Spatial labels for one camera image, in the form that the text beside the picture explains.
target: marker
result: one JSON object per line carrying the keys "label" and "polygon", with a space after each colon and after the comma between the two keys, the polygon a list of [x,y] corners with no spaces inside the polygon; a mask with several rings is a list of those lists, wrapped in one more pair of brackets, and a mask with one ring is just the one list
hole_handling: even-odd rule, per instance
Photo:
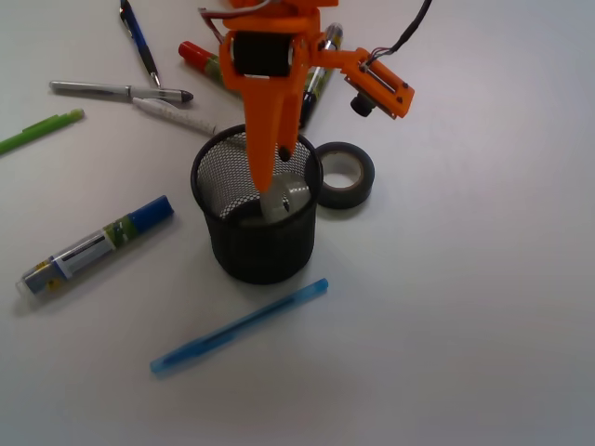
{"label": "marker", "polygon": [[[338,50],[343,42],[343,27],[339,23],[333,23],[326,28],[324,38],[324,49]],[[304,91],[304,100],[301,106],[301,116],[299,117],[299,128],[308,125],[318,99],[323,94],[326,84],[331,78],[333,70],[316,67],[308,73],[308,81]]]}
{"label": "marker", "polygon": [[[223,88],[226,88],[218,56],[188,41],[179,45],[178,53],[199,72]],[[240,92],[238,91],[228,91],[231,91],[234,95],[240,96]]]}
{"label": "marker", "polygon": [[327,288],[328,281],[326,279],[321,279],[318,282],[302,288],[292,295],[284,297],[265,308],[259,309],[236,322],[232,322],[211,334],[199,337],[198,339],[175,349],[171,353],[167,353],[162,358],[151,362],[151,370],[154,374],[161,374],[183,362],[199,358],[209,351],[224,346],[225,344],[229,344],[247,329],[260,325],[264,321],[285,311],[296,308],[301,304],[310,302],[315,297],[326,292]]}
{"label": "marker", "polygon": [[87,84],[83,82],[51,81],[49,87],[55,93],[71,93],[101,98],[154,98],[172,102],[188,102],[194,95],[186,90],[148,88],[132,85]]}
{"label": "marker", "polygon": [[75,123],[76,121],[82,119],[83,116],[85,116],[83,109],[75,109],[60,116],[55,114],[54,116],[51,116],[40,123],[27,127],[18,135],[9,139],[5,139],[4,141],[0,141],[0,155],[3,155],[8,151],[12,151],[23,144],[27,144],[34,139],[43,137],[48,133],[55,132],[66,125]]}
{"label": "marker", "polygon": [[31,268],[22,275],[17,288],[27,296],[53,292],[173,214],[167,197],[162,196]]}
{"label": "marker", "polygon": [[132,98],[132,103],[144,112],[154,114],[160,118],[169,119],[176,123],[187,125],[209,136],[217,134],[217,126],[204,119],[192,116],[186,111],[177,109],[173,105],[160,99]]}

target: tape roll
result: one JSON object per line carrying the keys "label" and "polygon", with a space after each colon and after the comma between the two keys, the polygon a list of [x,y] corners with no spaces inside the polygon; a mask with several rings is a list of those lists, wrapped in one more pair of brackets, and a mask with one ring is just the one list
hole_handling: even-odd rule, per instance
{"label": "tape roll", "polygon": [[[318,204],[331,209],[351,209],[370,196],[376,169],[369,155],[347,142],[323,144],[316,153],[323,164],[324,183]],[[327,184],[327,176],[339,174],[352,184],[341,187]]]}

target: blue pen cap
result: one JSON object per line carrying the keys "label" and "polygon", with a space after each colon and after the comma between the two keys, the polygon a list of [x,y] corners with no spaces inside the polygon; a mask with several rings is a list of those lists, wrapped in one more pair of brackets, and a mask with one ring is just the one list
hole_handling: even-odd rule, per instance
{"label": "blue pen cap", "polygon": [[140,209],[131,212],[128,214],[128,217],[139,234],[142,234],[173,214],[174,209],[164,195],[142,206]]}

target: black mesh pen holder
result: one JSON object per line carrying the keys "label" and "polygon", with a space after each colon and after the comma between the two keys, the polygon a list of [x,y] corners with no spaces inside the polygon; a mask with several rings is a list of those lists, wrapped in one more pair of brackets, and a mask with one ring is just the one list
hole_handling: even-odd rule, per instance
{"label": "black mesh pen holder", "polygon": [[275,156],[274,175],[285,172],[305,179],[311,199],[285,220],[267,224],[248,168],[245,125],[216,135],[194,160],[192,193],[205,213],[213,253],[219,264],[240,281],[282,282],[310,260],[323,168],[304,137],[299,137],[288,162]]}

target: blue ballpoint pen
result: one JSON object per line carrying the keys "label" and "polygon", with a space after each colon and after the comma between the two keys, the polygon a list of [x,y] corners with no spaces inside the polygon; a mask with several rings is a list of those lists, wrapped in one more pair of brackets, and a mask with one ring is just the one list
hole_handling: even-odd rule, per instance
{"label": "blue ballpoint pen", "polygon": [[301,304],[311,301],[313,298],[324,293],[327,288],[328,281],[326,279],[321,279],[306,288],[296,291],[292,295],[288,295],[283,299],[273,302],[265,308],[261,308],[223,328],[219,328],[211,334],[199,337],[198,339],[167,353],[162,358],[152,361],[151,371],[154,374],[161,374],[183,362],[203,356],[211,350],[230,343],[244,330],[254,327],[255,325],[288,311],[289,309],[293,309]]}
{"label": "blue ballpoint pen", "polygon": [[155,66],[154,60],[152,59],[151,51],[149,51],[147,42],[145,42],[145,38],[142,36],[139,23],[137,22],[137,18],[134,16],[134,12],[132,12],[132,6],[128,0],[120,0],[120,19],[122,19],[122,22],[128,29],[132,40],[134,40],[135,44],[137,44],[140,58],[142,59],[142,63],[145,64],[147,72],[149,72],[149,75],[157,87],[161,88],[157,67]]}

